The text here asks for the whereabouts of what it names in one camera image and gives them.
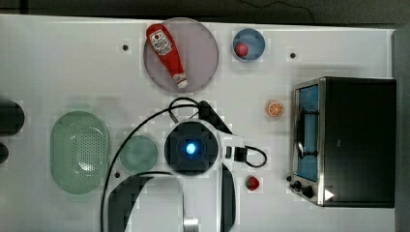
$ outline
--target power cord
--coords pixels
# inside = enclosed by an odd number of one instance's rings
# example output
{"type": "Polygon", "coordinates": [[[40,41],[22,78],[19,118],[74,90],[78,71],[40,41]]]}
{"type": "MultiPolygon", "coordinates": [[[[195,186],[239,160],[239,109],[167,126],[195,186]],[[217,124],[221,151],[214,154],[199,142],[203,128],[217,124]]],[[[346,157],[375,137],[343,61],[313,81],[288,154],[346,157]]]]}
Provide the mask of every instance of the power cord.
{"type": "MultiPolygon", "coordinates": [[[[199,107],[198,101],[195,101],[195,100],[193,100],[193,99],[191,99],[191,98],[187,98],[187,97],[180,97],[180,98],[177,98],[177,99],[175,99],[174,101],[172,101],[172,102],[169,104],[168,108],[172,107],[172,106],[174,105],[174,103],[177,102],[177,101],[188,101],[188,102],[192,102],[192,103],[196,104],[196,106],[199,107]]],[[[169,113],[169,117],[172,119],[172,121],[174,121],[174,123],[178,123],[178,119],[177,119],[177,117],[172,113],[172,111],[170,110],[170,111],[168,111],[168,113],[169,113]]],[[[195,116],[195,115],[198,114],[198,113],[199,113],[199,111],[196,112],[195,114],[193,114],[192,116],[190,116],[190,119],[193,118],[193,116],[195,116]]]]}
{"type": "Polygon", "coordinates": [[[160,112],[157,112],[153,115],[151,115],[150,117],[148,117],[146,120],[144,120],[142,123],[140,123],[138,125],[138,127],[136,127],[134,130],[132,130],[132,132],[127,136],[127,138],[124,140],[124,142],[121,144],[120,148],[118,149],[117,153],[114,156],[114,159],[112,160],[111,164],[109,165],[108,168],[108,174],[105,178],[104,181],[104,185],[103,185],[103,190],[102,190],[102,201],[101,201],[101,206],[100,206],[100,227],[101,227],[101,231],[103,232],[103,206],[104,206],[104,202],[105,202],[105,193],[106,190],[108,189],[108,181],[109,181],[109,177],[111,176],[111,171],[112,168],[114,166],[115,161],[117,160],[118,156],[120,155],[121,151],[124,149],[124,147],[126,146],[127,142],[132,138],[132,136],[139,130],[142,128],[142,126],[144,126],[145,124],[147,124],[150,120],[152,120],[153,118],[162,115],[164,112],[171,112],[172,109],[176,109],[176,108],[185,108],[185,107],[195,107],[198,108],[198,105],[196,104],[180,104],[180,105],[175,105],[175,106],[171,106],[168,107],[166,109],[161,110],[160,112]]]}
{"type": "Polygon", "coordinates": [[[250,162],[248,162],[248,159],[246,159],[245,160],[245,163],[248,165],[248,166],[251,166],[251,167],[253,167],[253,168],[259,168],[259,167],[262,167],[262,166],[264,166],[265,164],[266,164],[266,162],[268,161],[268,157],[266,156],[266,153],[264,153],[262,150],[260,150],[260,149],[258,149],[258,148],[255,148],[255,147],[250,147],[250,146],[245,146],[246,148],[248,148],[248,149],[250,149],[250,150],[253,150],[253,151],[255,151],[255,152],[258,152],[258,153],[260,153],[262,156],[263,156],[263,162],[261,163],[261,164],[258,164],[258,165],[254,165],[254,164],[252,164],[252,163],[250,163],[250,162]]]}
{"type": "Polygon", "coordinates": [[[280,4],[286,5],[286,6],[291,7],[291,8],[303,9],[303,10],[306,10],[306,11],[308,12],[308,14],[309,14],[310,17],[311,17],[311,20],[313,21],[313,24],[315,24],[315,20],[314,20],[314,15],[313,15],[313,13],[311,12],[311,10],[310,10],[309,8],[306,8],[306,7],[294,6],[294,5],[291,5],[291,4],[289,4],[289,3],[282,2],[282,1],[272,2],[272,3],[269,3],[269,4],[267,4],[267,5],[261,7],[261,6],[255,5],[255,4],[253,4],[253,3],[250,3],[250,2],[248,2],[248,1],[246,1],[246,0],[238,0],[238,1],[240,1],[240,2],[242,2],[242,3],[246,3],[246,4],[248,4],[248,5],[251,5],[251,6],[253,6],[253,7],[255,7],[255,8],[259,8],[259,9],[263,9],[263,8],[270,7],[270,6],[272,6],[272,5],[276,4],[276,3],[280,3],[280,4]]]}

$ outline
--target blue bowl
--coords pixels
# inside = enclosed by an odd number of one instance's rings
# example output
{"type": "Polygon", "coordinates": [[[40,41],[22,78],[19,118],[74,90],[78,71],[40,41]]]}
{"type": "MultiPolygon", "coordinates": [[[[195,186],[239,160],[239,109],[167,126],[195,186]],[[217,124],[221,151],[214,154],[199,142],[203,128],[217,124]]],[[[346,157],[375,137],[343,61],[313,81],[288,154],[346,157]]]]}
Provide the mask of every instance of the blue bowl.
{"type": "Polygon", "coordinates": [[[259,58],[265,50],[265,39],[258,31],[247,28],[236,34],[232,43],[233,55],[240,61],[251,62],[259,58]],[[248,46],[248,54],[244,57],[239,57],[235,52],[235,47],[238,44],[246,44],[248,46]]]}

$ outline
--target red ball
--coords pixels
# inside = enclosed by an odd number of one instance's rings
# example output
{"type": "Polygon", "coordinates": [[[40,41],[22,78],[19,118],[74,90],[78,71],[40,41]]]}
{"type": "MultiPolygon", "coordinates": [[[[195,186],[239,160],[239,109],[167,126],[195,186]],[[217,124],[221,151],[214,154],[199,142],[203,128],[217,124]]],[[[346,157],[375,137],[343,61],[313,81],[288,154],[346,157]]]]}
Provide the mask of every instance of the red ball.
{"type": "Polygon", "coordinates": [[[241,58],[248,55],[248,52],[249,48],[244,43],[238,43],[238,45],[235,46],[235,53],[241,58]]]}

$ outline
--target blue light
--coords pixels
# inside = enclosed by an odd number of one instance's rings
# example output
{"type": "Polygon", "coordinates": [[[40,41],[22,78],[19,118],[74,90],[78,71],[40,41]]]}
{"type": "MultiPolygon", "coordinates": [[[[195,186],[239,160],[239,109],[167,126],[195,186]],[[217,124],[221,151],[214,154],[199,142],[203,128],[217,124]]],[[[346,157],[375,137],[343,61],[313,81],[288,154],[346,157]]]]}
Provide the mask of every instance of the blue light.
{"type": "Polygon", "coordinates": [[[193,143],[188,144],[187,146],[187,153],[192,155],[196,150],[196,147],[193,143]]]}

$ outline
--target orange slice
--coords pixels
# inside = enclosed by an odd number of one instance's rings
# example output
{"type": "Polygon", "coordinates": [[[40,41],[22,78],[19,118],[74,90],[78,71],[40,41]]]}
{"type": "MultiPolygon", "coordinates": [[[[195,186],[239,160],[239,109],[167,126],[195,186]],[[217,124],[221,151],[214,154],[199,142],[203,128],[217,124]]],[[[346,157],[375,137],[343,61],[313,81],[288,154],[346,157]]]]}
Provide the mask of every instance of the orange slice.
{"type": "Polygon", "coordinates": [[[272,117],[278,117],[283,113],[283,104],[279,101],[269,101],[266,112],[272,117]]]}

